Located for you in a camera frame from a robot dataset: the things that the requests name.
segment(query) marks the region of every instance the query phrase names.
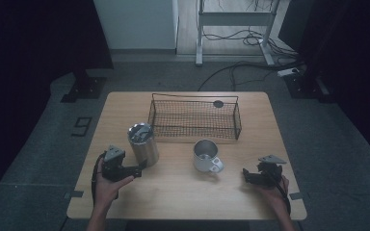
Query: metal wire basket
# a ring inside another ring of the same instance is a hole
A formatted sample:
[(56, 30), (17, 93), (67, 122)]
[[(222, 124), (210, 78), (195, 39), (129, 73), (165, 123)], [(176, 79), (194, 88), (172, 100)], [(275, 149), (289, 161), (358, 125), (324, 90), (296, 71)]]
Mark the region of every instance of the metal wire basket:
[(148, 123), (156, 138), (238, 140), (242, 131), (238, 96), (152, 94)]

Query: robotic hand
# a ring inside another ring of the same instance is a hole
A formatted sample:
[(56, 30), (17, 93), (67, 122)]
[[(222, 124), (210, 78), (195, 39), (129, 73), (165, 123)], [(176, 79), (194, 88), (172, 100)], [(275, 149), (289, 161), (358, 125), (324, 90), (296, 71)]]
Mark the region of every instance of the robotic hand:
[[(125, 151), (116, 146), (110, 145), (107, 151), (98, 156), (95, 162), (94, 169), (92, 171), (92, 201), (95, 202), (95, 185), (96, 185), (96, 174), (101, 172), (102, 176), (110, 181), (118, 182), (125, 177), (130, 175), (135, 178), (142, 176), (142, 170), (146, 167), (146, 160), (140, 163), (137, 167), (124, 167), (122, 160), (125, 157)], [(103, 165), (100, 167), (98, 162), (101, 158), (104, 158)]]
[(287, 211), (291, 213), (290, 200), (287, 197), (287, 193), (279, 185), (280, 180), (282, 179), (282, 167), (278, 164), (286, 164), (285, 161), (280, 158), (270, 155), (267, 157), (259, 158), (261, 162), (257, 168), (260, 173), (249, 173), (248, 170), (243, 168), (243, 175), (245, 176), (245, 181), (254, 185), (259, 185), (265, 188), (272, 189), (277, 187), (281, 192), (284, 202), (287, 206)]

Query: gray floor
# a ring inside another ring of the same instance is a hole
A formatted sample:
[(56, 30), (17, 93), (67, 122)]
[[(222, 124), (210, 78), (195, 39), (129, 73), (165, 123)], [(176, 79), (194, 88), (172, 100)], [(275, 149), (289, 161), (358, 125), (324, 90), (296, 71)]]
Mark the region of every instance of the gray floor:
[[(99, 99), (61, 103), (74, 78), (69, 74), (53, 82), (39, 123), (0, 182), (0, 230), (85, 229), (88, 221), (66, 218), (66, 209), (108, 92), (197, 90), (213, 72), (234, 64), (215, 58), (196, 67), (193, 58), (159, 57), (147, 61), (117, 55), (115, 70), (89, 71), (91, 76), (108, 78)], [(304, 194), (308, 216), (300, 226), (303, 230), (370, 230), (370, 146), (336, 104), (292, 99), (275, 72), (260, 81), (267, 73), (251, 67), (237, 69), (238, 83), (259, 81), (236, 90), (269, 95)], [(201, 90), (229, 91), (228, 71)], [(74, 123), (83, 116), (92, 117), (87, 136), (71, 136), (82, 132)], [(124, 220), (108, 222), (108, 230), (124, 229)], [(274, 221), (252, 221), (251, 230), (278, 230), (278, 226)]]

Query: black cable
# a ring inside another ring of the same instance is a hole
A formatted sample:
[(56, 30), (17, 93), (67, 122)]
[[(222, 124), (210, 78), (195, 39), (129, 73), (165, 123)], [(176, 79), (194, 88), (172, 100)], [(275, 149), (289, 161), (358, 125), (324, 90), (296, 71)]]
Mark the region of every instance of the black cable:
[(248, 81), (245, 81), (245, 82), (242, 82), (242, 83), (237, 83), (235, 85), (238, 86), (238, 85), (244, 85), (246, 83), (251, 83), (251, 82), (256, 82), (256, 81), (264, 81), (266, 79), (266, 77), (269, 76), (270, 74), (272, 74), (273, 72), (275, 72), (275, 70), (269, 71), (267, 74), (265, 74), (263, 77), (261, 77), (261, 79), (248, 80)]
[(284, 58), (284, 57), (278, 57), (278, 58), (277, 58), (277, 64), (278, 64), (278, 65), (282, 65), (282, 64), (280, 63), (280, 60), (288, 60), (288, 59), (294, 59), (294, 58), (291, 58), (291, 57), (287, 57), (287, 58)]
[(247, 12), (248, 11), (248, 9), (249, 9), (249, 7), (251, 6), (251, 4), (253, 4), (253, 1), (254, 0), (251, 0), (251, 3), (246, 7), (246, 9), (245, 9), (245, 12)]
[(271, 2), (270, 2), (270, 4), (269, 5), (267, 5), (267, 7), (265, 7), (264, 6), (264, 3), (265, 3), (265, 1), (263, 1), (263, 4), (262, 4), (262, 6), (261, 7), (258, 7), (258, 5), (259, 5), (259, 1), (258, 0), (256, 0), (256, 3), (255, 3), (255, 11), (257, 11), (257, 8), (259, 8), (259, 9), (261, 9), (262, 11), (264, 11), (264, 10), (266, 10), (267, 8), (269, 8), (269, 12), (271, 12), (272, 11), (272, 6), (273, 6), (273, 1), (274, 0), (272, 0)]
[(66, 216), (65, 220), (62, 223), (62, 226), (60, 226), (59, 231), (62, 231), (65, 228), (65, 225), (66, 225), (67, 220), (68, 220), (68, 216)]
[(226, 69), (232, 69), (232, 68), (236, 68), (236, 67), (239, 67), (239, 66), (253, 66), (253, 67), (262, 68), (262, 69), (266, 69), (266, 70), (278, 71), (278, 70), (293, 68), (293, 67), (296, 67), (296, 66), (302, 65), (302, 64), (303, 64), (302, 61), (295, 61), (293, 63), (285, 64), (285, 65), (269, 66), (269, 65), (266, 65), (266, 64), (258, 64), (258, 63), (252, 63), (252, 62), (238, 62), (238, 63), (236, 63), (234, 65), (226, 66), (224, 68), (221, 68), (221, 69), (215, 71), (215, 73), (211, 74), (205, 81), (203, 81), (203, 83), (199, 86), (198, 91), (200, 91), (200, 89), (202, 89), (202, 87), (210, 79), (212, 79), (216, 74), (218, 74), (218, 73), (220, 73), (220, 72), (222, 72), (222, 71), (224, 71)]
[[(205, 0), (200, 0), (200, 1), (202, 1), (202, 10), (204, 11)], [(270, 5), (269, 5), (270, 8), (272, 8), (273, 2), (274, 2), (274, 0), (271, 1)], [(257, 6), (258, 6), (258, 0), (255, 0), (255, 11), (257, 10)], [(198, 1), (196, 1), (196, 8), (197, 8), (197, 14), (198, 14)], [(249, 34), (247, 36), (245, 36), (245, 37), (242, 37), (242, 38), (233, 38), (234, 36), (239, 35), (240, 33), (243, 33), (243, 32), (248, 32)], [(230, 36), (226, 36), (226, 37), (221, 37), (221, 36), (212, 35), (212, 34), (205, 34), (204, 29), (202, 27), (202, 34), (208, 40), (220, 40), (220, 39), (237, 40), (237, 39), (242, 39), (243, 40), (243, 43), (245, 45), (259, 45), (260, 43), (259, 43), (258, 40), (263, 38), (263, 34), (257, 33), (255, 31), (252, 31), (251, 30), (251, 26), (248, 28), (248, 30), (242, 30), (242, 31), (236, 32), (236, 33), (234, 33), (234, 34), (232, 34)], [(276, 44), (276, 42), (273, 39), (271, 39), (271, 38), (268, 39), (268, 44), (269, 44), (269, 46), (271, 47), (272, 51), (275, 54), (282, 55), (282, 56), (287, 56), (287, 57), (290, 57), (290, 58), (293, 58), (293, 59), (296, 59), (297, 56), (298, 56), (298, 54), (296, 53), (296, 51), (279, 47)]]
[(297, 221), (297, 223), (299, 224), (299, 228), (300, 228), (300, 230), (301, 230), (301, 231), (304, 231), (304, 229), (303, 229), (303, 227), (302, 227), (302, 224), (301, 224), (299, 221)]
[(218, 0), (218, 5), (219, 5), (219, 7), (222, 9), (222, 11), (224, 12), (224, 11), (225, 11), (225, 9), (221, 6), (221, 0)]
[(281, 188), (281, 186), (278, 184), (278, 182), (276, 181), (276, 179), (273, 178), (273, 175), (272, 174), (270, 174), (267, 171), (265, 171), (265, 172), (266, 172), (266, 175), (273, 181), (273, 183), (275, 184), (275, 186), (277, 187), (277, 189), (280, 191), (281, 196), (283, 197), (283, 201), (286, 204), (287, 212), (288, 212), (288, 214), (291, 214), (290, 200), (288, 199), (288, 195), (287, 195), (285, 189), (282, 189)]

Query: human hand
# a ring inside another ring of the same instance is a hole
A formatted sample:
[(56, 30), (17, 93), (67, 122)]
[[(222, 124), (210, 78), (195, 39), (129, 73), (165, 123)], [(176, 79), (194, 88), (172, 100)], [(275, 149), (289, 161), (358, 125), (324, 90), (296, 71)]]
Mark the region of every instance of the human hand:
[[(289, 180), (284, 175), (281, 176), (279, 185), (285, 191), (285, 193), (288, 194)], [(267, 189), (262, 186), (253, 185), (253, 188), (263, 195), (266, 203), (273, 209), (275, 213), (284, 211), (287, 212), (287, 206), (284, 202), (281, 192), (277, 187)]]
[(101, 166), (103, 165), (104, 159), (101, 158), (98, 162), (98, 171), (96, 174), (95, 184), (95, 203), (94, 207), (104, 209), (108, 211), (113, 200), (117, 197), (119, 189), (129, 184), (134, 180), (134, 176), (128, 176), (118, 182), (113, 182), (105, 179), (101, 173)]
[[(288, 195), (289, 180), (282, 175), (278, 184), (285, 191), (285, 194)], [(280, 225), (280, 230), (295, 231), (296, 228), (294, 227), (293, 221), (290, 218), (287, 205), (280, 190), (277, 187), (272, 189), (266, 189), (257, 185), (253, 185), (253, 187), (263, 195), (263, 198), (266, 200), (267, 204), (272, 208), (273, 212), (275, 212)]]
[(101, 172), (103, 162), (104, 158), (101, 158), (96, 168), (94, 208), (87, 227), (88, 231), (105, 230), (107, 212), (119, 193), (119, 189), (134, 180), (134, 176), (128, 176), (118, 182), (105, 179)]

